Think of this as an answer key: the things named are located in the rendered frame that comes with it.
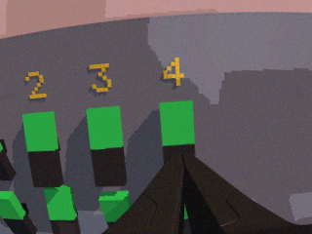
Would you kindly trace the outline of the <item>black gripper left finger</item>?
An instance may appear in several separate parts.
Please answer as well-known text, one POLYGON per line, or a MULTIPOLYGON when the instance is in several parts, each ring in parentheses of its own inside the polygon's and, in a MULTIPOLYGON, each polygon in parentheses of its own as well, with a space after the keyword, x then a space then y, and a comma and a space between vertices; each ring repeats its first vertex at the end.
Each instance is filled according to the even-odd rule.
POLYGON ((101 234, 182 234, 184 229, 183 157, 169 157, 136 202, 101 234))

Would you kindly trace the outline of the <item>grey switch panel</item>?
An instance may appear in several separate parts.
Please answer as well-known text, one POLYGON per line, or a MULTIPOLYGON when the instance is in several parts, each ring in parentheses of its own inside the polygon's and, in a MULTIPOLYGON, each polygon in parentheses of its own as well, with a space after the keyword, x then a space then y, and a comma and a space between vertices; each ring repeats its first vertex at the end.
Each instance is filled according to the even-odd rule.
POLYGON ((0 234, 104 233, 177 153, 312 225, 312 13, 0 39, 0 234))

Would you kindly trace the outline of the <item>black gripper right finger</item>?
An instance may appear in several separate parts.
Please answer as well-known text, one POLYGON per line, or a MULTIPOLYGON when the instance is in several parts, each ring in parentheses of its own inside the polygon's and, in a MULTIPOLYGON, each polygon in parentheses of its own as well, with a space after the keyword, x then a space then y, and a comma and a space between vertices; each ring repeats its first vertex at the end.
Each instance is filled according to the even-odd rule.
POLYGON ((182 157, 191 234, 312 234, 312 225, 296 225, 266 210, 192 153, 182 157))

